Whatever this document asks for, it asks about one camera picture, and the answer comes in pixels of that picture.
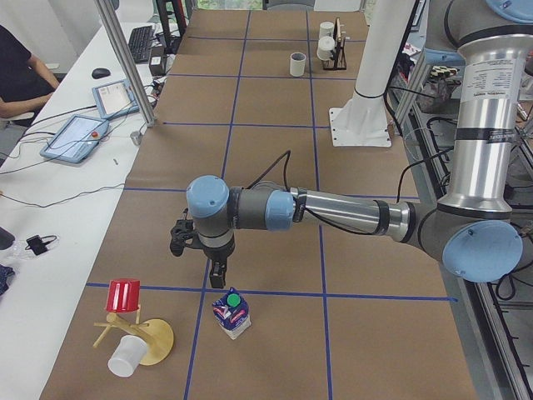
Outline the blue white milk carton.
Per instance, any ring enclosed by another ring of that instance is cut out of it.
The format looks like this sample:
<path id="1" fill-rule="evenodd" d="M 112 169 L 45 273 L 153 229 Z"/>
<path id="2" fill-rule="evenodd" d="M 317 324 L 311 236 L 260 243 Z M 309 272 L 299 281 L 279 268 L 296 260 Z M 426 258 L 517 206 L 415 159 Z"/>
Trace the blue white milk carton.
<path id="1" fill-rule="evenodd" d="M 221 329 L 232 340 L 252 325 L 247 301 L 234 287 L 212 303 L 212 311 Z"/>

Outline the white mug with dark inside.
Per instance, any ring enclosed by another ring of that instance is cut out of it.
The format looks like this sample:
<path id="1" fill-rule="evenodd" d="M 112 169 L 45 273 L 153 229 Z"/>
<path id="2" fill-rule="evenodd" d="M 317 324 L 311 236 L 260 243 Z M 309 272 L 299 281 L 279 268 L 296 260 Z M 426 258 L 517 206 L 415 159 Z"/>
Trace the white mug with dark inside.
<path id="1" fill-rule="evenodd" d="M 292 77 L 302 77 L 306 68 L 306 54 L 293 52 L 290 56 L 290 74 Z"/>

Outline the wooden cup stand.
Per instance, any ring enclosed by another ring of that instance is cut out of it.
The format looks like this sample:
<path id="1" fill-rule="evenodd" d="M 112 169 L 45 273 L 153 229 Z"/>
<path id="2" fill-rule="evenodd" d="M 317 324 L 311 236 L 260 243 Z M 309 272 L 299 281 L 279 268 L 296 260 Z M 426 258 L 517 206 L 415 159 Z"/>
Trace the wooden cup stand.
<path id="1" fill-rule="evenodd" d="M 143 366 L 152 366 L 164 360 L 174 345 L 174 332 L 171 325 L 160 318 L 148 319 L 140 322 L 140 309 L 136 310 L 136 321 L 130 322 L 117 312 L 109 312 L 106 322 L 95 322 L 94 326 L 104 327 L 104 330 L 92 345 L 97 348 L 111 329 L 117 328 L 125 333 L 143 340 L 147 345 L 147 353 L 140 360 Z"/>

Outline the red cup on stand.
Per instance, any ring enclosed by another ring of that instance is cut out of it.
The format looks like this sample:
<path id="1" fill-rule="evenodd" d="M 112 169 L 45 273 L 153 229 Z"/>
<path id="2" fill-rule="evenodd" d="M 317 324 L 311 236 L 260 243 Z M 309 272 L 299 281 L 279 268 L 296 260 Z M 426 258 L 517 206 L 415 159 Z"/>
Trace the red cup on stand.
<path id="1" fill-rule="evenodd" d="M 106 311 L 109 313 L 136 312 L 139 307 L 141 281 L 135 278 L 117 278 L 109 283 Z"/>

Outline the white cup on wooden stand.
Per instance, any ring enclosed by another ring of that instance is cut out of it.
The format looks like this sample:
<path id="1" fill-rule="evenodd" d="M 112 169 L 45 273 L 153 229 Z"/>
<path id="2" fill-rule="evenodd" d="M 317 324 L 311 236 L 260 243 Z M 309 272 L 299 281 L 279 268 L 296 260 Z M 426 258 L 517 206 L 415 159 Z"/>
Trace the white cup on wooden stand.
<path id="1" fill-rule="evenodd" d="M 143 339 L 138 336 L 125 335 L 108 360 L 108 369 L 120 378 L 129 378 L 147 354 L 147 350 L 148 345 Z"/>

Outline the lower white cup on rack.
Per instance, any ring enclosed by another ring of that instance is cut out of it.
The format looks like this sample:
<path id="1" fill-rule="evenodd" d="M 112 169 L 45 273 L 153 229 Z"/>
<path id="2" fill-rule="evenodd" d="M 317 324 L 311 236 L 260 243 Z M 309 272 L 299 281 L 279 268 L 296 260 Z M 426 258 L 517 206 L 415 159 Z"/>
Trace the lower white cup on rack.
<path id="1" fill-rule="evenodd" d="M 321 61 L 328 61 L 335 48 L 336 40 L 330 36 L 323 36 L 318 41 L 316 55 Z"/>

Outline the white cup on rack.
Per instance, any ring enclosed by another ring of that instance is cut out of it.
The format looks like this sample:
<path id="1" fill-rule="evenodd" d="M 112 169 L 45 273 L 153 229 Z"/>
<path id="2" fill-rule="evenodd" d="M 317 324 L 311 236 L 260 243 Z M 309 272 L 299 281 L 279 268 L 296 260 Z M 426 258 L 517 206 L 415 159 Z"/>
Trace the white cup on rack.
<path id="1" fill-rule="evenodd" d="M 328 61 L 335 48 L 336 40 L 330 36 L 323 36 L 318 41 L 316 55 L 321 61 Z"/>
<path id="2" fill-rule="evenodd" d="M 331 21 L 324 21 L 320 23 L 319 38 L 331 37 L 335 28 L 335 23 Z"/>

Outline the upper white cup on rack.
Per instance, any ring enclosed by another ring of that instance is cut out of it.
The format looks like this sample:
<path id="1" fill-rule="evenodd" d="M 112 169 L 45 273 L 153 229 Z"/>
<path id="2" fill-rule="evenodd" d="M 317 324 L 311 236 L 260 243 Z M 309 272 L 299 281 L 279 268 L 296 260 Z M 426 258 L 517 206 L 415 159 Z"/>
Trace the upper white cup on rack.
<path id="1" fill-rule="evenodd" d="M 324 21 L 320 23 L 319 38 L 331 37 L 335 28 L 335 23 L 331 21 Z"/>

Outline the near blue teach pendant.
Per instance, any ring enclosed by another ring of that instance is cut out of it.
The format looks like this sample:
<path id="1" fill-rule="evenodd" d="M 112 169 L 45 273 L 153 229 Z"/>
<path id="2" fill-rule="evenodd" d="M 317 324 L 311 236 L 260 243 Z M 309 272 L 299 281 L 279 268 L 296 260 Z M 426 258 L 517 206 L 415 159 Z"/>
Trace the near blue teach pendant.
<path id="1" fill-rule="evenodd" d="M 40 155 L 59 162 L 79 164 L 107 135 L 106 119 L 74 115 L 41 149 Z"/>

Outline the blue teach pendant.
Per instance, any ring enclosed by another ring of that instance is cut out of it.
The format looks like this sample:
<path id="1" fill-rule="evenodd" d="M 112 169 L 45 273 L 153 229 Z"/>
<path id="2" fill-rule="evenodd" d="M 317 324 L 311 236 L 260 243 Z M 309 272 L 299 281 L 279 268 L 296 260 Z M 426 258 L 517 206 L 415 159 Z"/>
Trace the blue teach pendant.
<path id="1" fill-rule="evenodd" d="M 40 155 L 59 162 L 79 164 L 107 135 L 106 119 L 74 115 L 41 149 Z"/>
<path id="2" fill-rule="evenodd" d="M 111 120 L 139 110 L 128 79 L 94 87 L 92 95 L 102 119 Z"/>

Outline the far blue teach pendant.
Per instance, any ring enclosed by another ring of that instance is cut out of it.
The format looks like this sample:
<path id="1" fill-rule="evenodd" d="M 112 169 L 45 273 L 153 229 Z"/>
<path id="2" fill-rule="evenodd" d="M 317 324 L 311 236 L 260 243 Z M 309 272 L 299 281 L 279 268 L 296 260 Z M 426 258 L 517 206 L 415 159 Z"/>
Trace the far blue teach pendant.
<path id="1" fill-rule="evenodd" d="M 94 87 L 92 95 L 102 119 L 111 120 L 139 110 L 128 79 Z"/>

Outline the black box on desk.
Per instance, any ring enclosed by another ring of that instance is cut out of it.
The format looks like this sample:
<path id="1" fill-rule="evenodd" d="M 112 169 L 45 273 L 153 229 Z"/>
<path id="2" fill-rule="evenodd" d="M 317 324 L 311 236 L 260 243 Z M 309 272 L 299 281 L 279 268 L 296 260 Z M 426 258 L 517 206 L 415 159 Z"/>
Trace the black box on desk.
<path id="1" fill-rule="evenodd" d="M 153 77 L 161 77 L 167 73 L 167 55 L 162 45 L 150 49 L 148 67 Z"/>

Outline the black computer mouse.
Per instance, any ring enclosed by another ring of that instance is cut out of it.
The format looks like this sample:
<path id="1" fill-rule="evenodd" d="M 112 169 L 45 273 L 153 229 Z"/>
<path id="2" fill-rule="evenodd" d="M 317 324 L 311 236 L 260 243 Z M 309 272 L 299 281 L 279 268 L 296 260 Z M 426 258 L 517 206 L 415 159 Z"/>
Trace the black computer mouse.
<path id="1" fill-rule="evenodd" d="M 106 77 L 109 77 L 110 75 L 111 75 L 111 71 L 104 67 L 97 67 L 93 69 L 92 74 L 91 74 L 92 78 L 95 80 L 106 78 Z"/>

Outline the black keyboard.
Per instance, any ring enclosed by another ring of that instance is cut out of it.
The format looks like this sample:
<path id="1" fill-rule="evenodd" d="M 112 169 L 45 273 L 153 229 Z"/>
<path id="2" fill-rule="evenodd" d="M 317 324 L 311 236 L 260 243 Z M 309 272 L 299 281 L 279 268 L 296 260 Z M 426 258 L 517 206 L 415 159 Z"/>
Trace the black keyboard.
<path id="1" fill-rule="evenodd" d="M 128 39 L 128 48 L 135 64 L 149 60 L 153 40 L 152 26 L 136 27 Z"/>

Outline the person in black shirt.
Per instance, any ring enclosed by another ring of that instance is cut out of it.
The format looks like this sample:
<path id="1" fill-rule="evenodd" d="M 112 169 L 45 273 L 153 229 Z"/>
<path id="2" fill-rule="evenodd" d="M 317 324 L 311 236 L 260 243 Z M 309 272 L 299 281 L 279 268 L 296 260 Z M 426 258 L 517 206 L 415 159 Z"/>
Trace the person in black shirt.
<path id="1" fill-rule="evenodd" d="M 58 86 L 46 64 L 1 26 L 1 118 L 34 113 L 32 118 L 16 121 L 31 126 Z"/>

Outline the aluminium profile post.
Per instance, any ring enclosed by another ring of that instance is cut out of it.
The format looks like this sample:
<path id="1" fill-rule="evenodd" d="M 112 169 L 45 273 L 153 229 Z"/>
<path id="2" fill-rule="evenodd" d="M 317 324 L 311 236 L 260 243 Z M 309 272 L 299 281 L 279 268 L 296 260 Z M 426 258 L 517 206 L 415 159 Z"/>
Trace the aluminium profile post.
<path id="1" fill-rule="evenodd" d="M 148 127 L 152 127 L 156 120 L 155 115 L 112 3 L 108 0 L 95 0 L 94 2 L 117 60 L 131 83 L 133 95 L 143 119 Z"/>

